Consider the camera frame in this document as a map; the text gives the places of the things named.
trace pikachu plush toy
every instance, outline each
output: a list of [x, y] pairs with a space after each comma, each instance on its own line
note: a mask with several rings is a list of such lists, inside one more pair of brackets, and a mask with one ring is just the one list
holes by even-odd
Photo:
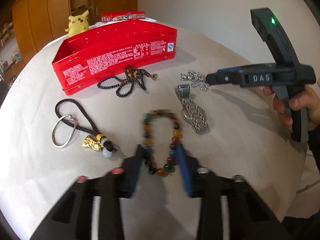
[[66, 29], [69, 37], [89, 30], [88, 15], [89, 11], [87, 10], [81, 15], [69, 16], [69, 28]]

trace white wall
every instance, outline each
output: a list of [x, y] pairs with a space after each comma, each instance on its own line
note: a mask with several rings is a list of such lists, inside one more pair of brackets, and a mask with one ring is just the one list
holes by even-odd
[[195, 30], [252, 63], [274, 62], [251, 24], [250, 9], [269, 7], [300, 62], [320, 75], [320, 27], [303, 0], [138, 0], [139, 10], [162, 22]]

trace metal watch band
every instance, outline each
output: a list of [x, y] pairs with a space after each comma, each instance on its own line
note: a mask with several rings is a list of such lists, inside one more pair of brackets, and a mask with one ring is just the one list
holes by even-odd
[[206, 131], [209, 128], [206, 122], [206, 113], [189, 97], [190, 85], [178, 85], [175, 93], [182, 104], [182, 117], [192, 125], [195, 132]]

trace black braided cord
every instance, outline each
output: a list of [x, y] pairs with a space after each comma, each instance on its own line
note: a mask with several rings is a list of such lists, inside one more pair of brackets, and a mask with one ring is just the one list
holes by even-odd
[[[98, 83], [98, 85], [97, 85], [98, 88], [111, 89], [111, 88], [118, 87], [118, 89], [116, 90], [116, 95], [121, 98], [127, 97], [128, 95], [130, 95], [132, 93], [135, 83], [137, 83], [139, 85], [139, 87], [141, 87], [143, 90], [147, 90], [147, 88], [144, 84], [144, 81], [143, 81], [143, 76], [151, 77], [151, 74], [148, 73], [146, 70], [134, 68], [132, 66], [126, 66], [126, 67], [124, 67], [124, 73], [125, 73], [125, 76], [127, 77], [126, 79], [120, 79], [116, 76], [107, 77]], [[106, 80], [109, 80], [112, 78], [119, 81], [119, 83], [116, 85], [107, 86], [107, 87], [101, 85]], [[128, 92], [126, 92], [125, 94], [120, 94], [120, 90], [128, 83], [131, 83], [130, 90]]]
[[[56, 107], [55, 107], [55, 112], [56, 112], [56, 115], [58, 118], [61, 118], [62, 115], [60, 114], [59, 112], [59, 106], [65, 102], [71, 102], [71, 103], [74, 103], [78, 108], [79, 110], [81, 111], [81, 113], [84, 115], [84, 117], [89, 121], [89, 123], [91, 124], [92, 126], [92, 130], [89, 129], [89, 128], [85, 128], [85, 127], [82, 127], [80, 125], [77, 125], [76, 126], [76, 129], [79, 130], [79, 131], [82, 131], [82, 132], [85, 132], [85, 133], [89, 133], [91, 135], [93, 135], [94, 137], [96, 137], [98, 134], [100, 134], [100, 130], [98, 129], [98, 127], [96, 126], [96, 124], [92, 121], [92, 119], [89, 117], [89, 115], [87, 114], [87, 112], [85, 111], [85, 109], [81, 106], [81, 104], [79, 104], [77, 101], [75, 101], [74, 99], [70, 99], [70, 98], [67, 98], [67, 99], [63, 99], [61, 101], [59, 101], [57, 104], [56, 104]], [[62, 119], [61, 120], [63, 123], [65, 123], [66, 125], [70, 126], [70, 127], [74, 127], [74, 124], [65, 120], [65, 119]], [[103, 146], [110, 152], [116, 152], [117, 149], [114, 148], [113, 146], [113, 143], [111, 141], [106, 141]]]

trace human hand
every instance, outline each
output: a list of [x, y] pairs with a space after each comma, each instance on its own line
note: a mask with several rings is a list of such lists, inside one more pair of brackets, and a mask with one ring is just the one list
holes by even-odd
[[[274, 94], [269, 86], [265, 86], [262, 91], [266, 96], [271, 96]], [[284, 113], [284, 104], [277, 97], [274, 97], [272, 105], [273, 108], [278, 112], [279, 121], [282, 126], [290, 130], [293, 120], [290, 116]], [[309, 130], [314, 130], [320, 125], [320, 98], [308, 85], [305, 86], [304, 92], [295, 95], [289, 100], [289, 106], [295, 111], [303, 108], [308, 109]]]

